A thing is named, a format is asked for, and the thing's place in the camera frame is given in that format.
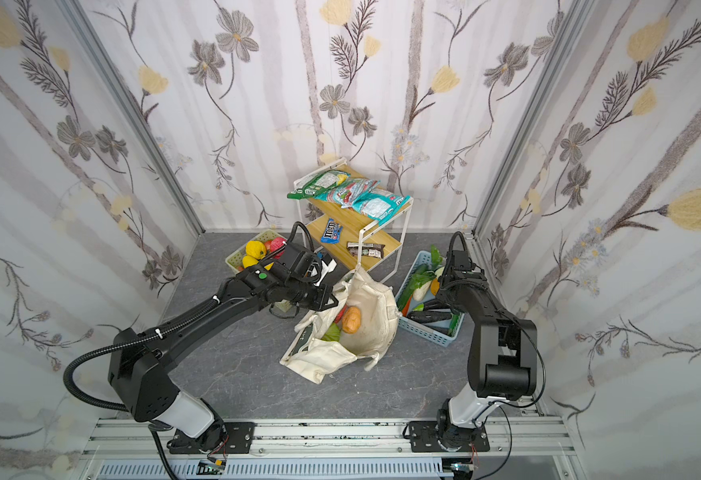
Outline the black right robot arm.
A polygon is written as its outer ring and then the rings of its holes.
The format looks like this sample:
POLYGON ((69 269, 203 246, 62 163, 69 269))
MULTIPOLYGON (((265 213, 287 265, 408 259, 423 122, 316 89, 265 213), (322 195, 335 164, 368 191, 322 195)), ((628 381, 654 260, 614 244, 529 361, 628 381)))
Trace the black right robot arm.
POLYGON ((467 452, 468 464, 450 466, 456 479, 473 476, 476 454, 485 448, 486 422, 499 410, 537 405, 547 386, 547 370, 538 346, 537 326, 512 314, 492 292, 489 280, 469 250, 461 232, 452 235, 436 302, 474 323, 467 383, 445 400, 435 425, 412 421, 403 436, 416 450, 430 441, 447 453, 467 452))

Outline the green cabbage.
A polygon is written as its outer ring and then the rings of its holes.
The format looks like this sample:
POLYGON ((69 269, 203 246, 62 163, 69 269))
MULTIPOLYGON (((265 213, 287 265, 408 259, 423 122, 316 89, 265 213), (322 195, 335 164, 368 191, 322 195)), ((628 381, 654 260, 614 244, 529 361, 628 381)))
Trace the green cabbage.
POLYGON ((338 326, 338 324, 333 323, 328 330, 326 330, 326 333, 324 336, 322 336, 322 341, 326 342, 339 342, 340 341, 340 334, 342 334, 342 328, 338 326))

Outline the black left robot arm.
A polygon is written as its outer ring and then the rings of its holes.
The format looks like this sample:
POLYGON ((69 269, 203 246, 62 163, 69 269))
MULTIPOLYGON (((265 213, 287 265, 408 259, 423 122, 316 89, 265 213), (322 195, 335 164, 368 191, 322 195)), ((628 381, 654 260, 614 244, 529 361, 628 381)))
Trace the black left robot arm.
POLYGON ((326 262, 314 243, 286 243, 254 265, 226 280, 201 304, 151 330, 122 330, 109 346, 92 350, 64 370, 64 387, 85 404, 126 412, 154 430, 174 431, 170 453, 220 453, 231 450, 224 419, 206 403, 180 389, 170 372, 222 330, 278 302, 286 301, 308 311, 322 312, 338 306, 332 286, 324 282, 326 262), (118 401, 96 398, 74 380, 86 362, 106 357, 108 384, 118 401))

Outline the orange potato vegetable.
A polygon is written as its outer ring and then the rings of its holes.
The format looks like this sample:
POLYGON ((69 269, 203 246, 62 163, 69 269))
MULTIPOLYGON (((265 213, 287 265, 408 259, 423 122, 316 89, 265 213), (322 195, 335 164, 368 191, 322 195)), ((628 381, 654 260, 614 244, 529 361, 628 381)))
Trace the orange potato vegetable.
POLYGON ((363 324, 363 316, 360 308, 350 306, 344 310, 342 316, 342 332, 346 334, 356 334, 363 324))

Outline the green cucumber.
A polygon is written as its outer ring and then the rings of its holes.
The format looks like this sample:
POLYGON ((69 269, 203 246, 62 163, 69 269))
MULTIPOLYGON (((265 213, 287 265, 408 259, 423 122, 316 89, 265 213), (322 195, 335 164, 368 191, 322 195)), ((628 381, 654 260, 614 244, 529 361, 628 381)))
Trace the green cucumber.
POLYGON ((418 287, 422 286, 424 283, 427 283, 430 281, 431 281, 431 274, 428 272, 413 274, 410 277, 409 282, 405 286, 403 292, 401 293, 401 295, 397 301, 398 310, 400 310, 400 312, 403 312, 405 310, 405 307, 407 306, 408 302, 412 298, 413 292, 418 287))

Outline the cream canvas grocery bag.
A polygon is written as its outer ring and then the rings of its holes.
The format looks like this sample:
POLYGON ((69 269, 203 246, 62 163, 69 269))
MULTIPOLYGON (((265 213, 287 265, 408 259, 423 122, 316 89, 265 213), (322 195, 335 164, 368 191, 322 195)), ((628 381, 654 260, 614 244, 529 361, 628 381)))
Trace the cream canvas grocery bag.
POLYGON ((401 314, 392 288, 362 268, 342 278, 334 286, 334 296, 338 307, 310 311, 298 322, 298 336, 280 360, 280 365, 314 384, 357 361, 366 362, 367 371, 375 368, 388 353, 399 327, 401 314), (356 334, 342 332, 339 342, 322 341, 345 305, 362 311, 360 330, 356 334))

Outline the red bell pepper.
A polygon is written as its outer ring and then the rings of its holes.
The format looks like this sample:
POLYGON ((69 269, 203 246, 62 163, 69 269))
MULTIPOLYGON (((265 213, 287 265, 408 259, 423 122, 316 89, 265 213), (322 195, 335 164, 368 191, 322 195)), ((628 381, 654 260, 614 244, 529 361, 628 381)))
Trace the red bell pepper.
POLYGON ((344 314, 346 313, 346 310, 347 310, 347 309, 348 309, 348 305, 345 305, 345 306, 340 310, 340 312, 338 312, 338 315, 336 316, 336 318, 334 318, 334 322, 332 322, 332 323, 336 323, 336 324, 337 324, 337 323, 340 323, 340 322, 342 321, 342 318, 344 317, 344 314))

